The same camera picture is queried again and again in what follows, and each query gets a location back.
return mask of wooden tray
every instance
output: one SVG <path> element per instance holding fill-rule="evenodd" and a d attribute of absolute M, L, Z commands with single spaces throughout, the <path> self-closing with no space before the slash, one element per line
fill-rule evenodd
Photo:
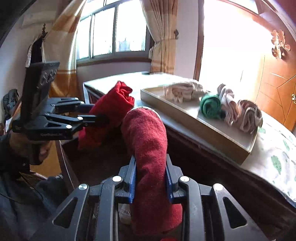
<path fill-rule="evenodd" d="M 199 100 L 172 103 L 164 99 L 163 87 L 142 89 L 141 100 L 184 125 L 239 165 L 253 149 L 257 130 L 244 133 L 221 120 L 206 119 L 199 111 Z"/>

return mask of curtain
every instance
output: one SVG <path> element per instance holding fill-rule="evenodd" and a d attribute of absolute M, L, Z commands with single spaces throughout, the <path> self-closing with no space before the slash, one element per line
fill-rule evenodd
<path fill-rule="evenodd" d="M 151 72 L 174 73 L 178 0 L 141 0 L 149 32 L 155 42 Z"/>
<path fill-rule="evenodd" d="M 80 97 L 76 76 L 76 34 L 86 0 L 73 0 L 54 22 L 43 43 L 43 61 L 59 61 L 50 97 Z"/>

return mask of red cloth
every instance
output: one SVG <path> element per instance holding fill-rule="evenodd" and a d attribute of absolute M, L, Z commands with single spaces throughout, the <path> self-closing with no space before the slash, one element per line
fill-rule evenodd
<path fill-rule="evenodd" d="M 132 91 L 124 82 L 118 81 L 106 95 L 98 99 L 89 114 L 105 114 L 110 123 L 105 127 L 84 127 L 78 136 L 80 150 L 99 146 L 107 132 L 120 125 L 126 113 L 134 106 L 135 99 L 129 96 Z"/>
<path fill-rule="evenodd" d="M 136 235 L 154 235 L 178 226 L 182 206 L 172 205 L 165 187 L 168 140 L 158 116 L 138 108 L 124 118 L 121 131 L 136 158 L 136 190 L 131 205 L 132 227 Z"/>

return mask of door handle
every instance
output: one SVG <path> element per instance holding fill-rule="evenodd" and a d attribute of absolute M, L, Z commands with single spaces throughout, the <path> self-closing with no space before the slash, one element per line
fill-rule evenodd
<path fill-rule="evenodd" d="M 292 101 L 293 101 L 293 103 L 296 104 L 296 95 L 295 95 L 295 94 L 292 94 L 291 97 L 292 97 Z"/>

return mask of bedsheet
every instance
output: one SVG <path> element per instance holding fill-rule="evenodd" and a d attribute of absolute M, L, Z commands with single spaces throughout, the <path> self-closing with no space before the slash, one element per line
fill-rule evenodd
<path fill-rule="evenodd" d="M 262 112 L 252 152 L 241 167 L 265 179 L 296 207 L 296 137 Z"/>

